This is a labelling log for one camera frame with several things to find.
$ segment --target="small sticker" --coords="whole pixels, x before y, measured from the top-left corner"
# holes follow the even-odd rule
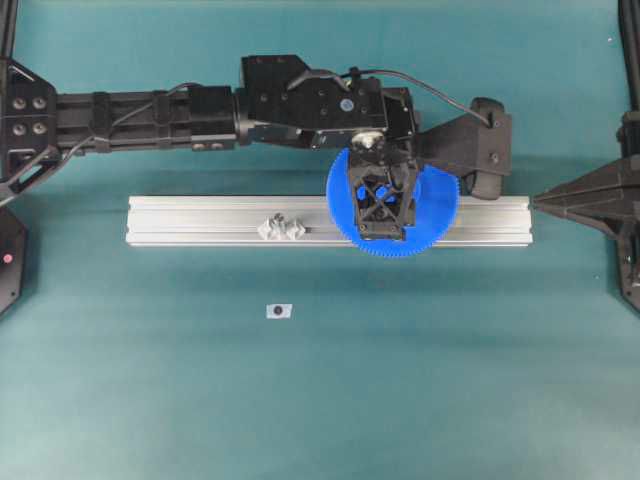
[[[290,303],[274,303],[267,305],[267,318],[291,318],[293,305]]]

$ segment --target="blue gear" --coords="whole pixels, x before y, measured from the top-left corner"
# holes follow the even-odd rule
[[[349,150],[338,154],[327,179],[329,212],[342,234],[355,246],[381,257],[407,257],[431,247],[453,223],[458,210],[458,179],[434,167],[425,167],[418,175],[413,198],[416,200],[416,225],[405,227],[406,240],[363,240],[354,224],[354,205],[347,175]],[[376,192],[379,198],[384,192]]]

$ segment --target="screw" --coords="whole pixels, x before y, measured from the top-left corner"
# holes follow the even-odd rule
[[[13,101],[13,108],[15,108],[16,110],[22,110],[27,106],[27,102],[24,101],[24,98],[16,98]]]
[[[36,122],[33,124],[33,133],[35,133],[36,135],[42,135],[43,133],[46,133],[47,131],[47,126],[42,123],[42,122]]]
[[[27,127],[25,127],[24,125],[22,125],[21,123],[16,123],[13,126],[13,134],[17,135],[18,137],[21,137],[22,135],[24,135],[25,133],[27,133]]]
[[[355,105],[353,104],[353,101],[351,101],[348,98],[344,98],[342,99],[342,101],[340,102],[340,108],[342,109],[342,111],[344,112],[350,112],[351,110],[353,110],[353,107]]]
[[[38,110],[42,110],[47,106],[47,101],[42,97],[36,97],[33,99],[33,106]]]

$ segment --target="aluminum rail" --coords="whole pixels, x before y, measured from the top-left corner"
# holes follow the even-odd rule
[[[348,247],[322,196],[144,196],[129,198],[132,246]],[[297,240],[265,240],[276,215],[305,229]],[[524,247],[533,242],[528,197],[461,197],[454,225],[437,247]]]

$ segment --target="teal mat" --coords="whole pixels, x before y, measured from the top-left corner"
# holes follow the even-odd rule
[[[66,93],[237,85],[248,54],[407,71],[502,100],[532,195],[618,155],[616,3],[27,0],[15,56]],[[412,91],[425,128],[457,115]],[[637,479],[640,316],[596,231],[535,213],[527,249],[392,261],[125,244],[129,195],[322,194],[334,154],[88,156],[16,201],[0,479]]]

